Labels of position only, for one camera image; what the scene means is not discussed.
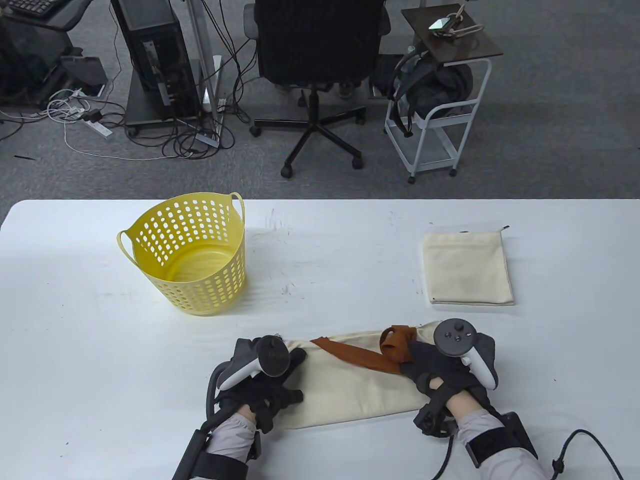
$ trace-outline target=black glove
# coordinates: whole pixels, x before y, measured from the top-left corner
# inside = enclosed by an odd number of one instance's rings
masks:
[[[280,410],[302,402],[302,390],[289,390],[282,384],[306,357],[307,352],[301,348],[293,349],[290,353],[289,368],[281,376],[270,377],[261,372],[254,378],[246,378],[236,386],[220,392],[214,403],[219,403],[221,410],[238,409],[242,405],[248,405],[255,413],[258,430],[267,433],[273,428],[273,417]]]
[[[431,397],[435,390],[429,387],[433,378],[442,378],[444,385],[453,394],[467,390],[484,408],[490,407],[486,388],[480,384],[469,367],[465,367],[459,357],[446,356],[431,344],[424,342],[409,343],[413,363],[400,365],[402,374],[415,382],[419,392]]]
[[[448,425],[451,413],[445,407],[448,400],[462,390],[468,391],[476,401],[489,413],[498,417],[499,414],[491,406],[486,388],[480,384],[469,367],[465,367],[458,357],[446,356],[431,344],[424,342],[410,342],[409,350],[413,363],[401,364],[402,374],[415,382],[419,392],[429,397],[425,405],[413,422],[426,435],[446,437],[452,434]],[[442,378],[443,384],[433,390],[429,382],[433,378]]]

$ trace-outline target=chair base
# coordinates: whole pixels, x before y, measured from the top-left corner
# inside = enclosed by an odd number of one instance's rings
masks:
[[[351,166],[355,170],[360,170],[364,167],[364,162],[362,161],[362,152],[324,127],[326,125],[347,120],[349,118],[355,118],[357,124],[363,125],[365,123],[365,114],[367,112],[367,109],[365,107],[355,108],[339,113],[337,115],[319,118],[319,99],[316,86],[312,86],[308,103],[307,99],[305,98],[304,92],[301,91],[298,105],[301,107],[306,107],[309,120],[267,120],[258,118],[254,120],[253,126],[250,128],[251,134],[256,137],[262,133],[262,127],[305,130],[302,134],[302,137],[300,138],[300,140],[298,140],[298,143],[285,160],[284,166],[282,167],[282,170],[280,170],[280,175],[282,175],[286,179],[290,179],[293,176],[293,168],[291,165],[300,153],[300,150],[302,150],[304,144],[314,132],[319,133],[325,138],[328,138],[330,141],[338,145],[338,147],[340,147],[342,150],[350,153],[353,157],[351,160]]]

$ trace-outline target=yellow basket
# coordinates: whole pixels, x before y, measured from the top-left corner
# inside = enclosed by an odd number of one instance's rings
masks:
[[[242,218],[233,206],[237,197]],[[143,214],[118,234],[131,262],[171,303],[193,315],[213,315],[244,286],[244,201],[238,193],[189,193]],[[126,234],[133,257],[122,245]]]

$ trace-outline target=brown ribbon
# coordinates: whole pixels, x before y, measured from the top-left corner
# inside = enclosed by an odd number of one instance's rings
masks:
[[[343,362],[378,372],[400,374],[400,364],[413,361],[409,351],[409,342],[416,340],[416,338],[417,330],[415,327],[391,326],[380,335],[381,353],[334,342],[326,337],[311,341]]]

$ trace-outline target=black bag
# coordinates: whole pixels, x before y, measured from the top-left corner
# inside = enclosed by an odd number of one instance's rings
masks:
[[[471,68],[466,64],[443,67],[426,54],[416,62],[411,72],[404,74],[400,68],[403,62],[406,63],[409,59],[410,57],[405,57],[396,67],[394,78],[398,77],[400,87],[392,96],[392,118],[405,137],[413,135],[411,119],[414,113],[426,118],[429,112],[439,105],[467,100],[474,87]],[[398,102],[403,95],[406,95],[409,103],[407,126],[402,123],[398,108]],[[451,108],[438,110],[432,118],[442,118],[450,110]]]

